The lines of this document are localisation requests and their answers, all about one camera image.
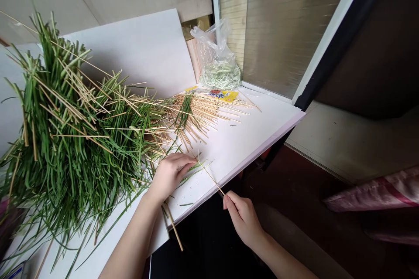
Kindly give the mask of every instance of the plastic bag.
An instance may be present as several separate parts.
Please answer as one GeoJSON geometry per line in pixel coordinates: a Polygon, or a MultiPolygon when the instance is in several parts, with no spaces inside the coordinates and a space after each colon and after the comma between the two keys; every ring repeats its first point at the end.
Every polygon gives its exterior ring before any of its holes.
{"type": "Polygon", "coordinates": [[[191,35],[199,43],[202,74],[199,81],[211,89],[233,90],[241,86],[241,71],[236,56],[227,47],[228,19],[221,19],[206,32],[197,26],[191,35]]]}

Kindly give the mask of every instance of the metal frame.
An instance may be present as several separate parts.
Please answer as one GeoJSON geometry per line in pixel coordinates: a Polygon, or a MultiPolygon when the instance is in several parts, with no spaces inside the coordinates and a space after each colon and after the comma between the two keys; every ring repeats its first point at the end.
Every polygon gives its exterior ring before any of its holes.
{"type": "MultiPolygon", "coordinates": [[[[293,105],[300,108],[302,111],[307,110],[311,101],[326,83],[327,79],[346,53],[375,1],[376,0],[340,0],[297,91],[292,98],[293,105]]],[[[215,21],[218,21],[220,19],[219,0],[213,0],[213,12],[215,21]]],[[[271,151],[266,158],[265,169],[273,160],[290,133],[291,131],[280,138],[271,147],[271,151]]]]}

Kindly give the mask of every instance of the floor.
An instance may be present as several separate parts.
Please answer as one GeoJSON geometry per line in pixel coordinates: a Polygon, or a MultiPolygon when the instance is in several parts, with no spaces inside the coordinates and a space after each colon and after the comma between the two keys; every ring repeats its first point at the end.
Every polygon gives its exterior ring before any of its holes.
{"type": "MultiPolygon", "coordinates": [[[[223,190],[276,208],[355,279],[417,278],[401,261],[402,246],[370,239],[357,213],[337,214],[324,206],[323,198],[347,187],[283,146],[265,172],[248,167],[223,190]]],[[[171,231],[171,239],[153,254],[151,277],[272,278],[238,238],[228,213],[221,208],[222,199],[215,194],[177,226],[185,248],[181,254],[171,231]]]]}

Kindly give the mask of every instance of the white board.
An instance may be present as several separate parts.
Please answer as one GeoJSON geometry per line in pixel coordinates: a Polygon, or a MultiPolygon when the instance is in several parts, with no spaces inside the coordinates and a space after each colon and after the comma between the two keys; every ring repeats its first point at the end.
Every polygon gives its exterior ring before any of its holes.
{"type": "MultiPolygon", "coordinates": [[[[129,75],[127,85],[154,87],[157,97],[170,97],[195,84],[192,62],[176,9],[162,11],[129,20],[90,28],[64,36],[79,41],[93,58],[89,60],[111,73],[123,70],[129,75]]],[[[101,79],[103,74],[88,64],[82,69],[90,77],[101,79]]],[[[133,88],[133,92],[144,93],[133,88]]]]}
{"type": "MultiPolygon", "coordinates": [[[[284,136],[305,115],[299,108],[269,95],[245,87],[240,87],[239,91],[244,93],[262,112],[240,107],[239,110],[249,115],[241,115],[237,118],[224,114],[241,123],[218,119],[217,131],[210,128],[207,133],[209,139],[204,137],[206,144],[195,143],[189,137],[193,146],[192,154],[196,156],[201,153],[199,160],[202,163],[208,160],[204,165],[212,162],[206,169],[221,187],[284,136]]],[[[239,97],[246,100],[243,94],[239,94],[239,97]]],[[[185,184],[175,190],[172,194],[174,198],[168,199],[175,223],[179,223],[217,191],[218,188],[204,170],[194,174],[185,184]]]]}

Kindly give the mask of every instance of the bamboo skewer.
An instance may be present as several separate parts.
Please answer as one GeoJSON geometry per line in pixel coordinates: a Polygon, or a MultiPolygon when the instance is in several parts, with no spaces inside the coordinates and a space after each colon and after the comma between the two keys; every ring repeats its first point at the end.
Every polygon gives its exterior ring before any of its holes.
{"type": "Polygon", "coordinates": [[[44,267],[45,260],[47,259],[47,256],[48,256],[48,253],[49,253],[49,250],[50,250],[50,248],[51,248],[51,246],[52,246],[52,243],[54,243],[54,240],[53,240],[53,239],[51,240],[51,242],[50,242],[50,243],[49,243],[49,245],[48,245],[48,249],[47,249],[47,251],[46,251],[46,253],[45,253],[45,255],[44,255],[44,258],[42,259],[41,265],[39,266],[39,268],[38,268],[38,270],[37,270],[37,272],[36,272],[35,279],[38,279],[39,274],[41,273],[42,267],[44,267]]]}
{"type": "Polygon", "coordinates": [[[182,246],[182,243],[180,242],[180,238],[179,238],[178,232],[176,230],[175,222],[173,221],[172,214],[169,210],[169,206],[166,204],[166,202],[163,203],[163,206],[165,207],[165,211],[167,211],[167,215],[169,216],[170,222],[171,222],[172,227],[173,227],[173,231],[175,232],[176,239],[178,240],[178,243],[179,243],[180,250],[183,252],[183,246],[182,246]]]}
{"type": "Polygon", "coordinates": [[[213,179],[213,177],[211,176],[211,174],[206,170],[206,168],[202,165],[202,163],[200,163],[199,161],[198,161],[198,163],[199,163],[199,165],[205,170],[205,172],[209,175],[209,177],[211,178],[211,180],[215,183],[215,185],[217,186],[217,188],[220,190],[220,192],[224,195],[224,196],[226,196],[225,194],[224,194],[224,192],[221,190],[221,188],[220,188],[220,186],[217,184],[217,182],[213,179]]]}
{"type": "Polygon", "coordinates": [[[16,165],[14,166],[14,171],[12,175],[12,182],[10,183],[10,189],[9,189],[9,198],[12,197],[12,189],[13,189],[13,183],[14,183],[14,177],[16,176],[17,172],[17,166],[19,165],[19,161],[21,160],[22,153],[19,153],[19,157],[17,158],[16,165]]]}

